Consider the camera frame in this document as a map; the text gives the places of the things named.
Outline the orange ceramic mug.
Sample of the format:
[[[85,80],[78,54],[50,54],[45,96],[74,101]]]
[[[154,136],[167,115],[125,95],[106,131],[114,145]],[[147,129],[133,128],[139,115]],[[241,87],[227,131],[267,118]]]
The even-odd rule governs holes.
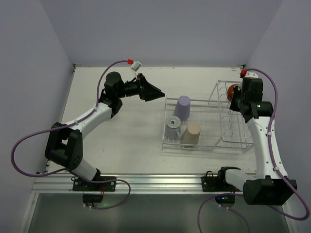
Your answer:
[[[238,96],[241,95],[241,85],[240,84],[232,84],[226,91],[227,100],[232,102],[234,96],[234,88],[237,87]]]

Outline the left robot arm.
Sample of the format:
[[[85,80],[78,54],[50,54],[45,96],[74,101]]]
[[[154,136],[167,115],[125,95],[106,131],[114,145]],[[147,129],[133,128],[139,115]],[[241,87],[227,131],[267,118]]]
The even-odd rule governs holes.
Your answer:
[[[138,95],[145,102],[165,94],[150,84],[143,74],[124,82],[118,72],[107,74],[104,89],[95,106],[79,119],[66,124],[53,124],[45,157],[66,168],[81,180],[98,182],[100,171],[83,158],[84,139],[100,124],[114,117],[122,107],[122,98]]]

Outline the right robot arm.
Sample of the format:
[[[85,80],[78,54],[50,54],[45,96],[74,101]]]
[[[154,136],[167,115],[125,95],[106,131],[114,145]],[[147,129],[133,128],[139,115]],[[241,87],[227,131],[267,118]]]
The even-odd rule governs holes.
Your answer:
[[[295,180],[288,178],[282,164],[274,133],[271,102],[263,101],[263,81],[244,77],[234,87],[230,110],[242,114],[251,133],[256,156],[256,176],[252,177],[237,167],[223,166],[218,171],[221,184],[232,185],[242,191],[249,205],[283,205],[296,189]]]

